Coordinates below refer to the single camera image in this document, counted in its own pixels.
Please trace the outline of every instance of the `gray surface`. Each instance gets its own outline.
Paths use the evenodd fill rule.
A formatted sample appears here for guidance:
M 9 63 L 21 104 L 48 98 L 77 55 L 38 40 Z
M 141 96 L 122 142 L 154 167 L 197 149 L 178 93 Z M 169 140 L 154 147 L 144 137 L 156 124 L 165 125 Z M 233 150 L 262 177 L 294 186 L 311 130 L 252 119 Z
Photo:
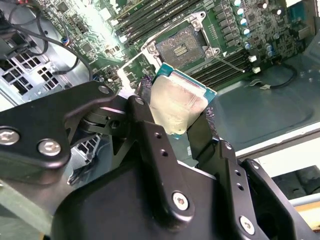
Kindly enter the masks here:
M 217 131 L 236 151 L 320 121 L 320 67 L 309 72 L 303 68 L 300 55 L 287 63 L 296 66 L 299 73 L 287 87 L 261 90 L 250 87 L 250 81 L 240 81 L 214 98 Z M 274 66 L 257 78 L 276 85 L 291 75 L 290 70 Z

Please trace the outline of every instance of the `motherboard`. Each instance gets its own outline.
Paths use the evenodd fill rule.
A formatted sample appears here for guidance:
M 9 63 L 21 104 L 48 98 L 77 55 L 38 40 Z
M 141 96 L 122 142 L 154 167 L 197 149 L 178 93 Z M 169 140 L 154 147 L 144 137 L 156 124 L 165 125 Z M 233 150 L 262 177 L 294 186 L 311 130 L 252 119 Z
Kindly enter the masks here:
M 37 0 L 69 31 L 94 78 L 135 90 L 167 63 L 213 90 L 305 48 L 303 2 L 278 0 Z M 47 18 L 61 35 L 55 16 Z

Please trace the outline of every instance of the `green circuit board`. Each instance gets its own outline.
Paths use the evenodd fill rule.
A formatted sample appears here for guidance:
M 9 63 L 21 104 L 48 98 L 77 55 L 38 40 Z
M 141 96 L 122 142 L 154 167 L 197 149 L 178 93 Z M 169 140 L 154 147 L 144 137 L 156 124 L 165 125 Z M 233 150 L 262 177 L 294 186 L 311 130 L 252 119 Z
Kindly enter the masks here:
M 145 75 L 155 75 L 154 59 L 218 89 L 254 74 L 253 68 L 264 70 L 274 59 L 284 60 L 303 51 L 304 38 L 297 28 L 308 31 L 303 19 L 292 21 L 292 11 L 276 0 L 267 7 L 259 0 L 37 2 L 65 23 L 69 47 L 89 62 L 95 77 L 103 78 L 114 90 L 122 87 L 117 71 L 123 65 L 129 62 L 123 70 L 135 89 Z M 50 13 L 48 18 L 63 34 L 58 20 Z M 150 47 L 148 41 L 155 47 L 152 59 L 145 54 L 135 58 L 143 46 Z M 217 52 L 207 55 L 207 50 Z M 252 55 L 257 61 L 248 61 Z

